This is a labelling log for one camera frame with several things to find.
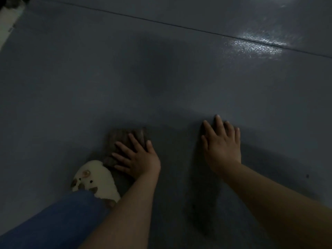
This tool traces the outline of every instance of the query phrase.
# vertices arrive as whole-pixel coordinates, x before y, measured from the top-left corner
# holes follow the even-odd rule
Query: animal slipper
[[[103,199],[108,207],[114,207],[120,200],[112,174],[97,160],[87,162],[78,170],[71,188],[73,191],[92,191],[95,197]]]

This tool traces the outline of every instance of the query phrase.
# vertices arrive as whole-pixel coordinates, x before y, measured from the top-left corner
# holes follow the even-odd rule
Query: hand
[[[115,144],[129,157],[129,159],[117,153],[112,153],[114,158],[128,166],[124,167],[115,165],[114,168],[127,173],[135,179],[139,178],[143,174],[148,173],[152,173],[158,176],[160,172],[160,160],[155,150],[153,149],[151,141],[146,142],[146,147],[148,150],[148,152],[146,152],[132,134],[129,134],[129,138],[133,143],[137,153],[132,151],[121,142],[117,141]]]
[[[241,163],[240,129],[228,122],[227,133],[219,115],[215,117],[216,131],[204,121],[205,135],[202,135],[205,160],[215,173],[222,173],[225,166]]]

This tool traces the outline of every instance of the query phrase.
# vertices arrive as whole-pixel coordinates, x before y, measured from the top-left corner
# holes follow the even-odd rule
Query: slipper
[[[97,198],[103,199],[107,205],[113,207],[120,195],[115,186],[110,171],[101,161],[93,160],[84,164],[74,176],[71,184],[72,191],[89,190]]]

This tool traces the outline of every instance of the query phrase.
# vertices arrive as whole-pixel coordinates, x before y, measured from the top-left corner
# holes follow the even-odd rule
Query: blue jeans
[[[72,192],[0,236],[0,248],[77,248],[108,213],[91,191]]]

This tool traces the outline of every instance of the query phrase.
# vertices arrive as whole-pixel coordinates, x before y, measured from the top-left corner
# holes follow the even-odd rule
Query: epoxy floor
[[[273,248],[207,169],[201,122],[231,121],[244,164],[332,207],[331,6],[31,0],[0,51],[0,233],[68,192],[110,128],[146,126],[151,248]]]

